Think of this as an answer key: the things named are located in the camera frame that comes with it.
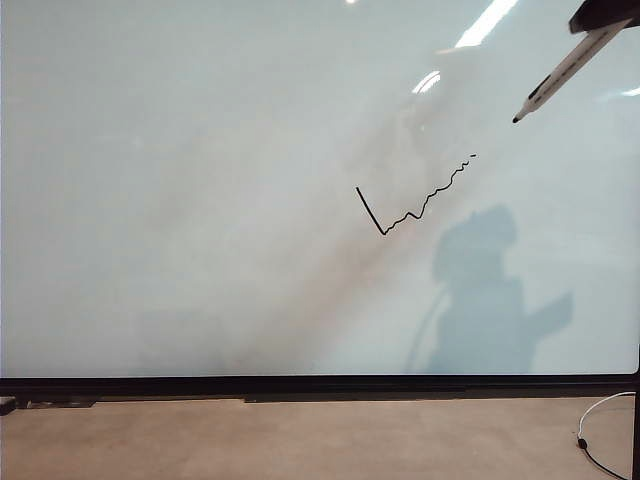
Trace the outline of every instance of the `white board surface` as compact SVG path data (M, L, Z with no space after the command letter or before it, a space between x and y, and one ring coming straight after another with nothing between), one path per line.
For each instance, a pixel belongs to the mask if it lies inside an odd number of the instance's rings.
M580 3L3 1L3 375L636 371L640 28L511 123Z

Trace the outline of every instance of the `marker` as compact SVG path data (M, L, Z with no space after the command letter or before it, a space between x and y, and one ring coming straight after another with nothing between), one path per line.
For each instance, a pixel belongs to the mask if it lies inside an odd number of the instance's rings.
M550 75L547 75L540 85L533 89L522 106L513 117L513 123L518 123L528 113L535 112L544 102L558 91L580 68L598 53L609 41L622 30L632 18L612 23L606 27L591 30L587 36L567 55Z

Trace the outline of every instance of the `floor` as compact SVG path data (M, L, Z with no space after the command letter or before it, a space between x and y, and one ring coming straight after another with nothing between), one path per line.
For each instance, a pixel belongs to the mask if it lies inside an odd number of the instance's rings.
M594 398L97 403L2 419L2 479L606 479L575 446ZM630 476L633 399L586 422Z

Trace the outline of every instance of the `squiggly line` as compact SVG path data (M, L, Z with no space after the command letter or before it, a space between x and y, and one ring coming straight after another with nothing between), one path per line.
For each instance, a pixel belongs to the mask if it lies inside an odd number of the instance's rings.
M473 155L469 155L469 156L473 158L473 157L476 157L477 155L474 153ZM373 212L369 208L369 205L367 205L367 201L364 199L364 196L362 195L362 192L360 191L359 187L356 187L356 192L358 192L358 195L360 196L360 200L362 200L362 203L364 204L364 208L367 209L367 212L369 213L369 216L371 217L371 220L373 220L373 223L375 223L376 227L378 227L378 231L382 235L386 235L397 224L399 224L401 222L404 222L409 217L413 217L416 220L420 220L422 218L422 216L424 215L424 210L427 208L427 203L429 203L429 199L431 199L432 197L435 197L438 193L443 192L444 190L449 188L451 185L453 185L453 177L455 177L458 173L464 171L464 167L466 167L467 165L469 165L469 161L468 160L466 162L462 162L462 164L460 165L460 168L455 169L454 172L451 174L451 177L449 178L449 184L447 186L436 188L433 192L431 192L429 195L427 195L427 198L425 199L424 203L422 204L422 210L420 211L420 215L416 215L411 210L409 210L407 213L404 214L404 217L402 217L399 220L396 220L395 222L393 222L391 224L390 227L388 227L386 229L383 229L380 226L380 224L378 223L378 220L376 219L375 215L373 214Z

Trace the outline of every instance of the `hand holding marker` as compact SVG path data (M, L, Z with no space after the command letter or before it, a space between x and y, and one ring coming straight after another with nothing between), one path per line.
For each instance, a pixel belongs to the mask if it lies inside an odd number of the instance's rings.
M640 0L585 1L570 20L569 27L572 33L588 29L587 36L529 94L522 109L513 117L513 123L540 108L620 30L639 23Z

